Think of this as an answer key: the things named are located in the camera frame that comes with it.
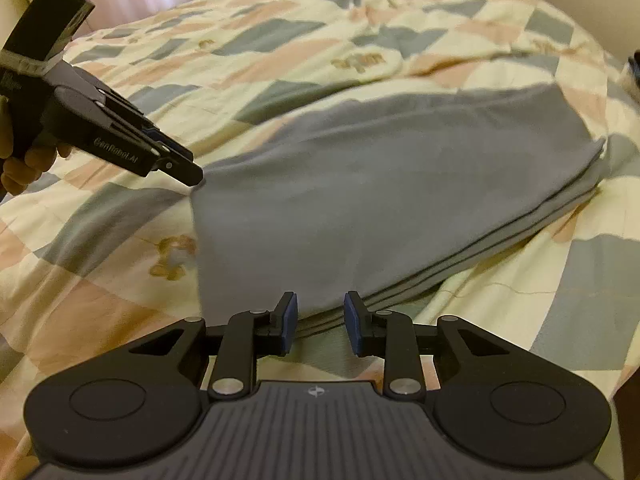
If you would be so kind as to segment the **person's left hand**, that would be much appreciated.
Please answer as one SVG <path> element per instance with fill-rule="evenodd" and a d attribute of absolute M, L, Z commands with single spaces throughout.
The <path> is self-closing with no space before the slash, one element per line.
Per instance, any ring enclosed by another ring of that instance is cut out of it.
<path fill-rule="evenodd" d="M 8 100 L 1 98 L 1 191 L 17 196 L 36 182 L 55 163 L 58 157 L 69 158 L 73 153 L 70 144 L 58 142 L 55 146 L 34 145 L 24 159 L 13 156 L 13 125 L 9 114 Z"/>

